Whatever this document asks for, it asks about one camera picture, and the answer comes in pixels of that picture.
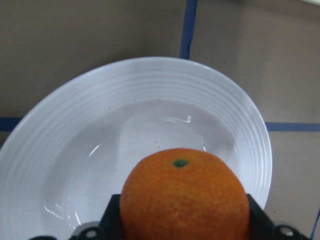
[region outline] orange fruit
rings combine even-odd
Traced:
[[[141,160],[120,197],[126,240],[248,240],[249,203],[218,157],[176,148]]]

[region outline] orange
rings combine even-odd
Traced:
[[[176,148],[141,160],[120,197],[126,240],[248,240],[249,203],[218,157]]]

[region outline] gray surface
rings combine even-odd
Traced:
[[[23,117],[98,66],[178,57],[184,10],[184,0],[1,3],[0,117]],[[319,43],[319,6],[198,0],[190,58],[239,84],[265,121],[320,123]],[[0,146],[8,135],[0,132]],[[320,205],[320,132],[271,132],[270,138],[273,176],[265,211],[309,235]]]

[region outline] blue tape strip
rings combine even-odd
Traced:
[[[269,132],[319,132],[320,123],[266,122]]]
[[[12,132],[20,121],[17,117],[0,117],[0,132]]]
[[[196,22],[197,0],[187,0],[184,13],[179,58],[189,59],[190,45],[194,36]]]

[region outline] white plate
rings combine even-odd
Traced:
[[[135,164],[170,148],[217,155],[264,207],[265,123],[246,93],[189,60],[115,62],[66,83],[18,124],[0,152],[0,239],[70,237],[99,221]]]

